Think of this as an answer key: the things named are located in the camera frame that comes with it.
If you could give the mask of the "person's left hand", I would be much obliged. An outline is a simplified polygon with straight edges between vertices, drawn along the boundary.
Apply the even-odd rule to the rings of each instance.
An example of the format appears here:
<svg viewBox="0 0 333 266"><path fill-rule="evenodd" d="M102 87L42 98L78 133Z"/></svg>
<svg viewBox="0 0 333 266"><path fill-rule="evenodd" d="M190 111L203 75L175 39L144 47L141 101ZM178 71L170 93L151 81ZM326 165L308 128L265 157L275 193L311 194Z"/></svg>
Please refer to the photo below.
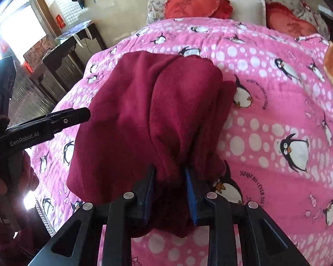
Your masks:
<svg viewBox="0 0 333 266"><path fill-rule="evenodd" d="M34 172L30 164L30 157L26 151L23 151L23 168L21 170L21 176L18 181L18 189L23 193L28 193L28 191L34 191L39 184L39 179ZM0 178L0 195L7 193L7 186Z"/></svg>

